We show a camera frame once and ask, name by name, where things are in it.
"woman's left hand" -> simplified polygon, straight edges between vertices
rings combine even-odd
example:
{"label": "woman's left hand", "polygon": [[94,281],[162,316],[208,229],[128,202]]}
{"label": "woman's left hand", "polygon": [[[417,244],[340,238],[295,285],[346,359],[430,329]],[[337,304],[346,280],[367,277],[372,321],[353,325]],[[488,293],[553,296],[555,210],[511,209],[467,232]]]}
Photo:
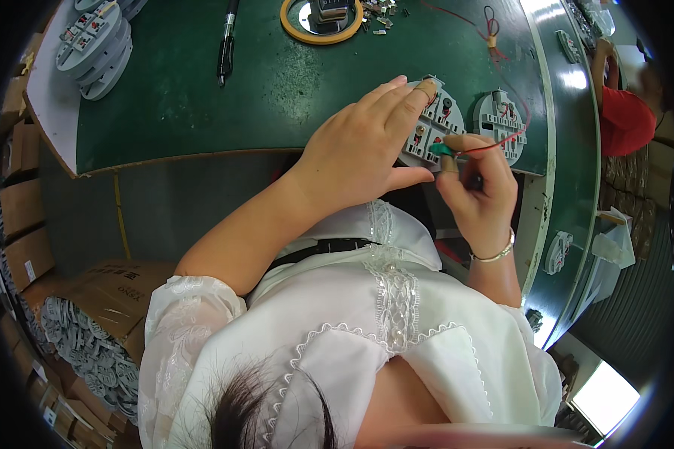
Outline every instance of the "woman's left hand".
{"label": "woman's left hand", "polygon": [[377,199],[391,190],[434,180],[424,167],[392,167],[417,119],[436,93],[398,76],[328,119],[285,175],[323,216]]}

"stack of gray plastic bases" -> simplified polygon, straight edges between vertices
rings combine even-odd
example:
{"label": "stack of gray plastic bases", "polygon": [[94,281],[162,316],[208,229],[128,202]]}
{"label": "stack of gray plastic bases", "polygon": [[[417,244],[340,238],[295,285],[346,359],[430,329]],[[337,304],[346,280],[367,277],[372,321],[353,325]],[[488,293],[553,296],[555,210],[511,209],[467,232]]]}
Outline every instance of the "stack of gray plastic bases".
{"label": "stack of gray plastic bases", "polygon": [[129,20],[147,0],[75,0],[81,15],[60,34],[57,69],[77,81],[88,100],[99,100],[117,84],[132,53]]}

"gold bracelet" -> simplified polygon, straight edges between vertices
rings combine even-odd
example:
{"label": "gold bracelet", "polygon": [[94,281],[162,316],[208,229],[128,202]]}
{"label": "gold bracelet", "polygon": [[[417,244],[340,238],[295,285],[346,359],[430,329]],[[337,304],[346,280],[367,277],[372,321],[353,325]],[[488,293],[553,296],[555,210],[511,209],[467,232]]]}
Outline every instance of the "gold bracelet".
{"label": "gold bracelet", "polygon": [[512,248],[514,248],[514,229],[512,229],[512,226],[510,226],[510,243],[507,245],[506,248],[500,251],[498,255],[494,257],[489,257],[488,259],[480,259],[479,257],[475,256],[473,252],[470,251],[469,257],[471,257],[472,260],[478,260],[480,262],[494,262],[500,260],[502,257],[512,252]]}

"red wire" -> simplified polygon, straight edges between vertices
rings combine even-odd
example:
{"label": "red wire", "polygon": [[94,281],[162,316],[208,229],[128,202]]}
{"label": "red wire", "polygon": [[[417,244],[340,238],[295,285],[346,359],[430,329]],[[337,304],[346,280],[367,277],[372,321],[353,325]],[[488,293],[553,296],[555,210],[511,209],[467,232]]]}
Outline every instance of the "red wire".
{"label": "red wire", "polygon": [[[479,36],[484,41],[486,41],[486,42],[488,41],[488,38],[482,33],[482,31],[479,29],[479,27],[476,26],[476,23],[472,22],[468,18],[460,16],[458,13],[449,11],[447,9],[440,8],[439,6],[434,6],[432,4],[429,4],[425,0],[421,0],[421,3],[423,5],[429,7],[429,8],[436,9],[437,11],[445,12],[445,13],[450,14],[452,16],[455,16],[459,19],[462,19],[463,21],[472,25],[474,27],[474,29],[476,30],[476,32],[479,34]],[[487,15],[487,9],[492,11],[492,18],[489,18],[489,16]],[[500,23],[496,19],[494,19],[494,9],[489,5],[485,6],[485,20],[486,20],[486,31],[487,31],[487,33],[489,33],[489,36],[490,37],[496,36],[497,33],[500,32]],[[507,81],[507,79],[504,77],[504,74],[502,73],[502,69],[500,68],[500,58],[503,59],[503,60],[507,60],[507,61],[509,60],[509,58],[504,56],[504,54],[501,51],[499,51],[499,49],[496,48],[496,47],[489,49],[489,58],[491,59],[492,64],[494,64],[494,68],[497,69],[497,74],[500,76],[500,78],[502,78],[502,81],[504,82],[504,85],[506,85],[512,91],[512,93],[514,93],[514,95],[517,97],[517,100],[519,100],[519,102],[522,104],[522,107],[527,112],[527,120],[524,123],[524,130],[520,129],[517,132],[515,132],[513,134],[510,134],[509,136],[505,137],[504,139],[498,141],[494,145],[488,145],[486,147],[470,149],[470,150],[462,152],[460,154],[479,152],[479,151],[484,151],[484,150],[487,150],[487,149],[490,149],[490,148],[499,147],[500,145],[503,145],[505,142],[509,141],[510,139],[514,139],[516,136],[518,136],[522,132],[526,132],[527,129],[529,128],[529,123],[532,121],[532,114],[529,111],[529,107],[527,106],[527,102],[524,101],[524,99],[517,92],[517,90],[512,87],[510,82]]]}

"black pen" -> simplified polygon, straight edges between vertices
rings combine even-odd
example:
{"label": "black pen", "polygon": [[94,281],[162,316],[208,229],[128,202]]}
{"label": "black pen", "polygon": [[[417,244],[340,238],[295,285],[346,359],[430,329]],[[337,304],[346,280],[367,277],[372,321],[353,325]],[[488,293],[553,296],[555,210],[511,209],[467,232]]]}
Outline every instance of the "black pen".
{"label": "black pen", "polygon": [[225,33],[222,35],[222,42],[220,42],[220,56],[217,65],[217,76],[220,78],[220,87],[225,85],[225,78],[232,73],[232,50],[235,45],[232,30],[235,28],[238,5],[240,5],[240,0],[229,0],[227,3]]}

